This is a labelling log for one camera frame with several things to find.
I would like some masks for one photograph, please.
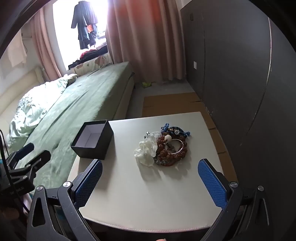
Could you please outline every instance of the white table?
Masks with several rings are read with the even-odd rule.
[[[134,149],[147,131],[169,123],[191,135],[188,153],[171,167],[137,164]],[[207,158],[217,171],[221,164],[200,112],[110,121],[114,137],[103,163],[103,174],[81,214],[107,226],[140,232],[181,232],[210,227],[221,208],[215,206],[197,172]],[[77,158],[73,181],[92,160]]]

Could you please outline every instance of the pink curtain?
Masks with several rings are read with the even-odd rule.
[[[183,79],[175,0],[108,0],[106,38],[114,63],[130,61],[136,81]]]
[[[49,43],[44,20],[44,9],[41,8],[30,20],[32,39],[38,54],[39,60],[49,77],[49,80],[56,80],[62,75],[57,67],[52,49]]]

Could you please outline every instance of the black box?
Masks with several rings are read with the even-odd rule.
[[[79,157],[104,160],[113,130],[107,120],[85,122],[71,148]]]

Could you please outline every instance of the mattress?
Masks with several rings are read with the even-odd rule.
[[[131,74],[131,66],[125,62],[79,77],[29,136],[26,144],[32,142],[35,149],[17,168],[48,150],[51,160],[37,172],[34,185],[46,188],[62,185],[76,158],[70,146],[79,129],[86,121],[113,119]]]

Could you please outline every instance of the gray wall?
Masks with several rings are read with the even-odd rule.
[[[192,0],[181,17],[187,80],[209,110],[240,184],[265,187],[278,240],[296,216],[296,53],[248,0]]]

